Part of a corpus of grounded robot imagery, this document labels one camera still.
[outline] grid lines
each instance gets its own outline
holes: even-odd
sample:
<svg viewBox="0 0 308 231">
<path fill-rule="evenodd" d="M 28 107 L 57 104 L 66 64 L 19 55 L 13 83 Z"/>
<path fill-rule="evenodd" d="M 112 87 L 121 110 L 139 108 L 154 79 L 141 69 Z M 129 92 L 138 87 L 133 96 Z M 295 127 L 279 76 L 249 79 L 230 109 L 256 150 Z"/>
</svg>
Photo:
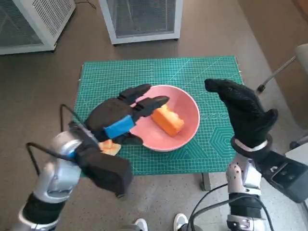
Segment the grid lines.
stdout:
<svg viewBox="0 0 308 231">
<path fill-rule="evenodd" d="M 144 59 L 83 64 L 75 111 L 86 119 L 102 101 L 129 87 L 168 84 L 188 92 L 198 104 L 200 127 L 184 147 L 159 153 L 143 146 L 122 146 L 119 156 L 131 162 L 134 175 L 225 171 L 233 159 L 233 130 L 217 94 L 206 92 L 206 78 L 242 83 L 234 56 Z"/>
</svg>

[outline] white sneaker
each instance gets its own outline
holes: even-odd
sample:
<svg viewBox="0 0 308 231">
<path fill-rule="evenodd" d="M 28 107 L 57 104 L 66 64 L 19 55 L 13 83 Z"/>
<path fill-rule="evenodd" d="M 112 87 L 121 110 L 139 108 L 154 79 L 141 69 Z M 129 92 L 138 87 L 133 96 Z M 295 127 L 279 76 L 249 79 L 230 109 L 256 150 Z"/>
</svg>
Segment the white sneaker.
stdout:
<svg viewBox="0 0 308 231">
<path fill-rule="evenodd" d="M 135 225 L 137 225 L 142 231 L 149 231 L 148 224 L 146 223 L 145 219 L 139 218 L 135 221 Z"/>
<path fill-rule="evenodd" d="M 182 227 L 182 225 L 187 223 L 188 219 L 184 214 L 182 213 L 177 214 L 173 222 L 173 231 L 178 231 Z"/>
</svg>

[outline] table leg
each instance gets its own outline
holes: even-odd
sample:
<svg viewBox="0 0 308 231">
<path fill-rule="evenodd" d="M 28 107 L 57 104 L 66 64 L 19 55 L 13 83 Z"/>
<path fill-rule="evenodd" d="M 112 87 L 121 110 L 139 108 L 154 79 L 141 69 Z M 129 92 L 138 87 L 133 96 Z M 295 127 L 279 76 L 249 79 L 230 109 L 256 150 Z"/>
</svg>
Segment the table leg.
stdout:
<svg viewBox="0 0 308 231">
<path fill-rule="evenodd" d="M 202 191 L 210 191 L 211 183 L 210 183 L 210 175 L 208 173 L 201 173 L 202 181 L 200 183 L 200 188 Z"/>
</svg>

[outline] pink bowl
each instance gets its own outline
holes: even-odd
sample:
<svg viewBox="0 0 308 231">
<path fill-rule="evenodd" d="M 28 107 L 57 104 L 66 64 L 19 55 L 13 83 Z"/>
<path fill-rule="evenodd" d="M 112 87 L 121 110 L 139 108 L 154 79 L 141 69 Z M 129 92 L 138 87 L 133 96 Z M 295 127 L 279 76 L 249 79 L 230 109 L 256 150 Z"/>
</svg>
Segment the pink bowl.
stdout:
<svg viewBox="0 0 308 231">
<path fill-rule="evenodd" d="M 168 96 L 168 107 L 177 113 L 185 124 L 174 137 L 166 134 L 151 117 L 140 118 L 131 133 L 143 139 L 143 145 L 158 152 L 169 152 L 187 144 L 196 134 L 200 124 L 200 112 L 196 102 L 185 91 L 170 85 L 153 86 L 137 101 L 146 97 Z"/>
</svg>

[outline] orange sponge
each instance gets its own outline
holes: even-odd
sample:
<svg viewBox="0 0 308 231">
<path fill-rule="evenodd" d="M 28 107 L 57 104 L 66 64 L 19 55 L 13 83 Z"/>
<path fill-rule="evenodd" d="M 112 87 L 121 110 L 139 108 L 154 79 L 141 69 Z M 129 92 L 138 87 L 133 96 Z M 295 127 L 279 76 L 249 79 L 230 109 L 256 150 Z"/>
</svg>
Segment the orange sponge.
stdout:
<svg viewBox="0 0 308 231">
<path fill-rule="evenodd" d="M 166 104 L 154 110 L 152 120 L 158 124 L 169 136 L 175 136 L 184 126 L 179 115 L 172 112 Z"/>
</svg>

